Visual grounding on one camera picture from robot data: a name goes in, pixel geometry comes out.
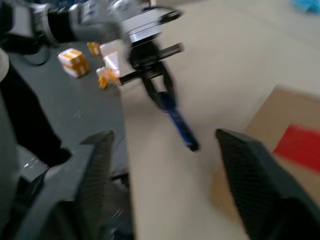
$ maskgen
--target dark gray surface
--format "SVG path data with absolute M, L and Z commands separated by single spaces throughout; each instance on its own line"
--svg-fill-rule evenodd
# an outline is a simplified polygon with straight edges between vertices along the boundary
M 90 69 L 87 75 L 73 78 L 64 72 L 57 56 L 67 48 L 75 48 L 83 52 Z M 106 90 L 99 89 L 96 69 L 103 66 L 99 56 L 92 56 L 84 43 L 68 43 L 60 48 L 51 49 L 49 62 L 40 67 L 27 65 L 17 54 L 10 54 L 9 57 L 26 82 L 37 93 L 53 129 L 62 139 L 63 146 L 69 148 L 74 154 L 77 152 L 79 143 L 89 135 L 113 130 L 115 142 L 112 175 L 127 170 L 128 154 L 121 92 L 115 86 Z M 28 58 L 41 62 L 43 52 Z M 23 166 L 30 163 L 30 156 L 25 151 L 20 151 Z

